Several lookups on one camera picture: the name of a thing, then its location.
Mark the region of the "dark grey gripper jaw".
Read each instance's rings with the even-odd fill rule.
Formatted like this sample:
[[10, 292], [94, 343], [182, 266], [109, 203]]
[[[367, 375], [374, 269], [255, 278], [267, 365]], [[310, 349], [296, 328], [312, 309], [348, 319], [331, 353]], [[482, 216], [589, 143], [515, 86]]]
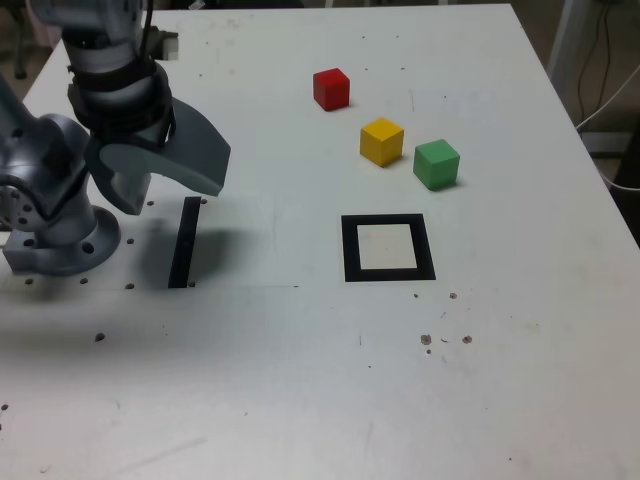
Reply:
[[230, 145], [206, 117], [173, 98], [173, 123], [163, 146], [165, 177], [195, 192], [218, 196], [230, 154]]

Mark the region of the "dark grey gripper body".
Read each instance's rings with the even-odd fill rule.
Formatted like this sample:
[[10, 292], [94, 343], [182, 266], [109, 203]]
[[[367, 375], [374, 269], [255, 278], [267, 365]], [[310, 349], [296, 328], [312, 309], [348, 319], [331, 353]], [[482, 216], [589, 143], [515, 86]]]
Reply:
[[174, 118], [160, 118], [131, 137], [131, 143], [144, 149], [162, 149], [175, 133]]

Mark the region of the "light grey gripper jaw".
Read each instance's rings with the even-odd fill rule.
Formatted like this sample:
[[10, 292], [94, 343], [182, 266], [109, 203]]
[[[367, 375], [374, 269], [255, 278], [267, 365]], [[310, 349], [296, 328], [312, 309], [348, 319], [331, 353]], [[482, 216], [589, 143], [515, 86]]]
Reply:
[[168, 143], [154, 152], [111, 144], [101, 149], [100, 159], [114, 172], [161, 175], [209, 196], [218, 196], [223, 188], [223, 148], [216, 146]]

